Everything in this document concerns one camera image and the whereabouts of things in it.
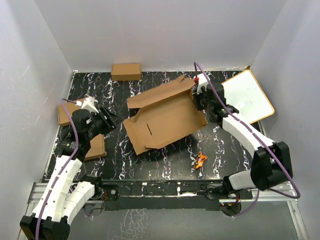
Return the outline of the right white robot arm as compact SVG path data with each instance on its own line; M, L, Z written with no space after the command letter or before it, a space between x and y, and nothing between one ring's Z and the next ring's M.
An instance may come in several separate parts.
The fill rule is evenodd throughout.
M206 110L210 120L235 137L252 157L250 169L224 177L215 194L233 199L243 189L269 190L293 178L289 146L265 137L248 124L238 109L226 103L221 84L197 84L192 94L196 109Z

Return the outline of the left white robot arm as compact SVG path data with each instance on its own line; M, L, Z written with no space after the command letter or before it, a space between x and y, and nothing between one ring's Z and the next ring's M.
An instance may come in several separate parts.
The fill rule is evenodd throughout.
M20 228L29 240L66 240L71 224L90 198L103 195L101 178L84 175L70 191L76 173L91 148L91 140L115 130L122 118L104 106L80 108L68 115L71 129L58 144L59 154L51 178L30 215L24 215Z

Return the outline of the large cardboard box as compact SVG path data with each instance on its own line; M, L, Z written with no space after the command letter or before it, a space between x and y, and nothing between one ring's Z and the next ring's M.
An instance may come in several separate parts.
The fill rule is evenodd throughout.
M137 113L124 120L137 155L161 149L208 124L203 111L193 102L195 82L184 75L127 99Z

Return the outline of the orange toy truck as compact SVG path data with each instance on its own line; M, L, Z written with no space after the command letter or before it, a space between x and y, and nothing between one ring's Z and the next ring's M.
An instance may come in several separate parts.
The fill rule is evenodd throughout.
M193 168L195 170L202 168L204 165L204 162L208 159L206 155L204 155L201 151L198 152L195 162L193 164Z

